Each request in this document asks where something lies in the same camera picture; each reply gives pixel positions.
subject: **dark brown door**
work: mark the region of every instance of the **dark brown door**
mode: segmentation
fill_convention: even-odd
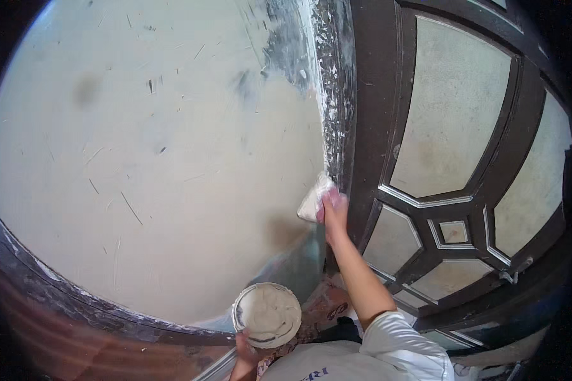
[[[358,249],[417,316],[516,282],[565,229],[572,135],[538,34],[508,0],[351,5]]]

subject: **shirt sleeve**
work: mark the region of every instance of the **shirt sleeve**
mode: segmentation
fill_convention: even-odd
[[[453,366],[445,350],[421,336],[400,312],[388,311],[369,325],[360,353],[389,363],[419,381],[451,381]]]

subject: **person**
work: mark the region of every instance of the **person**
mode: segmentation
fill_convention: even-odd
[[[300,344],[276,360],[265,371],[262,381],[325,380],[453,380],[453,366],[445,350],[422,337],[405,321],[387,288],[381,284],[346,232],[348,200],[337,191],[323,197],[326,240],[339,265],[341,275],[360,324],[358,332],[336,335],[336,341]],[[339,331],[342,321],[333,328]],[[246,340],[249,333],[238,333],[238,359],[230,381],[256,379],[260,355]],[[335,337],[335,332],[328,336]]]

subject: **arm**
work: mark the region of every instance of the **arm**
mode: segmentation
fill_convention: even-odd
[[[397,311],[397,305],[348,237],[348,200],[344,195],[335,193],[329,192],[322,198],[326,240],[335,253],[360,324],[366,330],[383,312]]]
[[[247,329],[235,336],[237,360],[231,371],[229,381],[256,381],[256,371],[259,366],[260,355],[247,342],[250,335]]]

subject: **door panel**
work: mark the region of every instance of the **door panel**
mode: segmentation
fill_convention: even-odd
[[[352,2],[350,235],[414,315],[514,282],[565,229],[567,111],[502,3]]]

